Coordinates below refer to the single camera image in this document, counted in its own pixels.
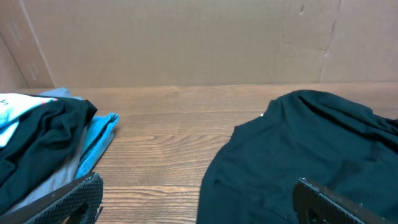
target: clothing pile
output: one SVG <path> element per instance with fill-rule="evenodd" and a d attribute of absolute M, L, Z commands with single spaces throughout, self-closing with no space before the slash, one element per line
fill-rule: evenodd
<path fill-rule="evenodd" d="M 298 223 L 299 177 L 398 222 L 398 122 L 302 90 L 235 127 L 201 184 L 197 223 Z"/>
<path fill-rule="evenodd" d="M 119 120 L 96 111 L 66 88 L 39 96 L 0 93 L 0 215 L 92 170 Z"/>

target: wooden table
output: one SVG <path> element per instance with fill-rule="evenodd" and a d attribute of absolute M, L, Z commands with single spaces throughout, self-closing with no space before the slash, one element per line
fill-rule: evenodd
<path fill-rule="evenodd" d="M 301 89 L 329 91 L 398 117 L 398 83 L 71 89 L 98 114 L 120 115 L 115 138 L 94 169 L 104 179 L 98 223 L 194 223 L 201 179 L 234 126 Z"/>

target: cardboard wall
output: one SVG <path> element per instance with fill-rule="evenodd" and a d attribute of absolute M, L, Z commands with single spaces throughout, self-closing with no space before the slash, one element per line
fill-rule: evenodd
<path fill-rule="evenodd" d="M 55 86 L 398 81 L 396 0 L 4 2 Z"/>
<path fill-rule="evenodd" d="M 49 66 L 22 1 L 0 1 L 0 34 L 30 88 L 53 88 Z"/>
<path fill-rule="evenodd" d="M 17 64 L 0 35 L 0 92 L 27 88 Z"/>

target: black t-shirt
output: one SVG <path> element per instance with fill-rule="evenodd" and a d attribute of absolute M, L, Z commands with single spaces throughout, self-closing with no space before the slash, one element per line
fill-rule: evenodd
<path fill-rule="evenodd" d="M 87 100 L 57 99 L 23 114 L 0 149 L 0 214 L 63 164 L 97 110 Z"/>
<path fill-rule="evenodd" d="M 211 162 L 197 223 L 298 223 L 298 177 L 398 222 L 397 150 L 396 121 L 363 105 L 310 90 L 281 96 Z"/>

